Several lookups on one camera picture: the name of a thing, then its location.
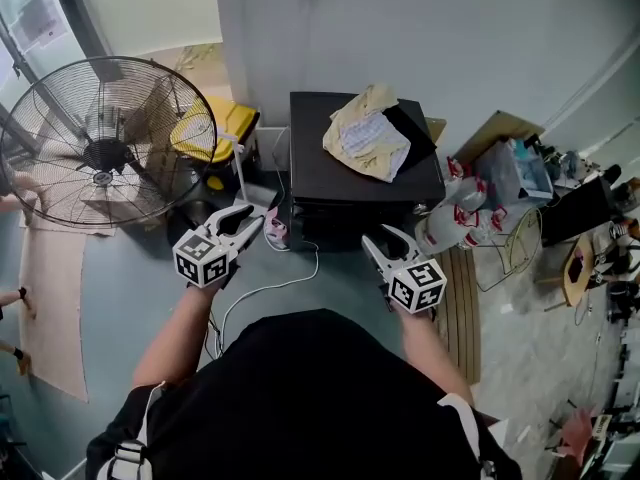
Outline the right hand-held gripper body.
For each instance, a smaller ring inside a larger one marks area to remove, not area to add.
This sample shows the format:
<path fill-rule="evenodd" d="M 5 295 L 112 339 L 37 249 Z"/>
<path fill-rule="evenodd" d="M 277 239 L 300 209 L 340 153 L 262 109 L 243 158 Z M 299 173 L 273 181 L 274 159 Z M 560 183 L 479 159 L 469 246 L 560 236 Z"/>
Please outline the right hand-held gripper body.
<path fill-rule="evenodd" d="M 385 281 L 387 297 L 410 314 L 437 306 L 447 285 L 447 278 L 435 259 L 392 270 Z"/>

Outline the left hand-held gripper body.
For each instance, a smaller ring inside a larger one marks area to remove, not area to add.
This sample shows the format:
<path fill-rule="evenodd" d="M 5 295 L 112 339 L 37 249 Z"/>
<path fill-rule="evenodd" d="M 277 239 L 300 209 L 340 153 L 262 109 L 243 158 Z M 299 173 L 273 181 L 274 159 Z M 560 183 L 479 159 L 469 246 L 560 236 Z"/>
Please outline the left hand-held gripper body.
<path fill-rule="evenodd" d="M 237 240 L 217 235 L 205 226 L 187 231 L 172 247 L 176 273 L 188 283 L 205 288 L 232 275 L 238 257 Z"/>

